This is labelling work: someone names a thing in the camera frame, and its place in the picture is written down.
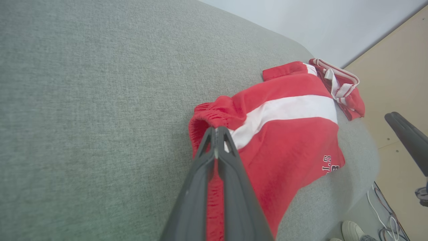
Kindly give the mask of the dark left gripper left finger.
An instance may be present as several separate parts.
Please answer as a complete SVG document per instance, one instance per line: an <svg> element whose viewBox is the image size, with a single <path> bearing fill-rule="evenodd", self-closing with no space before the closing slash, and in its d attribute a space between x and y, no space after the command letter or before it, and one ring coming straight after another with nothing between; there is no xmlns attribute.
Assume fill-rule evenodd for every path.
<svg viewBox="0 0 428 241"><path fill-rule="evenodd" d="M213 177L216 131L208 128L162 231L162 241L205 241L208 183Z"/></svg>

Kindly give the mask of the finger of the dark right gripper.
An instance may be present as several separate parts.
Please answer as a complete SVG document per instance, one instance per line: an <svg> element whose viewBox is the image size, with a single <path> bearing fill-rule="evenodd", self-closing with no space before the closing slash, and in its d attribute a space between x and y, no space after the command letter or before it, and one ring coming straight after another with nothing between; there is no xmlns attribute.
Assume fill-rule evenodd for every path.
<svg viewBox="0 0 428 241"><path fill-rule="evenodd" d="M405 146L424 176L428 175L428 137L398 112L391 112L384 119Z"/></svg>

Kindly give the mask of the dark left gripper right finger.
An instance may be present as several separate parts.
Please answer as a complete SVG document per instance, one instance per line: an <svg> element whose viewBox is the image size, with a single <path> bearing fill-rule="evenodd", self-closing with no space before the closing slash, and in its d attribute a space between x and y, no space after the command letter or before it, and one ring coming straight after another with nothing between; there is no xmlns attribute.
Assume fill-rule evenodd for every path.
<svg viewBox="0 0 428 241"><path fill-rule="evenodd" d="M219 175L223 180L224 240L273 241L269 224L255 195L229 130L217 128Z"/></svg>

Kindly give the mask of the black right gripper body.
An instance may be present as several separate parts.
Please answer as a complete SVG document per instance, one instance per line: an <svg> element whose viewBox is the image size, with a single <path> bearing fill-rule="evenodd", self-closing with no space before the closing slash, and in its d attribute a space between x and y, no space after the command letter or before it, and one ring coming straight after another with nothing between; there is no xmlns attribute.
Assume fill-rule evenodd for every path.
<svg viewBox="0 0 428 241"><path fill-rule="evenodd" d="M428 207L428 182L425 187L420 187L415 190L415 195L419 199L419 204L423 207Z"/></svg>

